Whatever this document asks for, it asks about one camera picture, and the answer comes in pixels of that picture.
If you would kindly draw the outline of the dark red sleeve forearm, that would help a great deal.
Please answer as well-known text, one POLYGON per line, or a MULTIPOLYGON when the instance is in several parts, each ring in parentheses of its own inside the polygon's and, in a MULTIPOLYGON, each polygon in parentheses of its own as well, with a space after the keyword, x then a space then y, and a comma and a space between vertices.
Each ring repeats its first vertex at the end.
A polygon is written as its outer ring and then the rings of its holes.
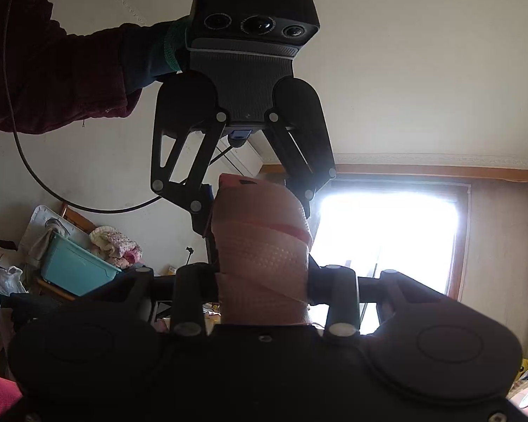
POLYGON ((0 0, 0 130, 43 134, 128 117, 144 88, 189 66, 182 17, 69 34, 48 0, 0 0))

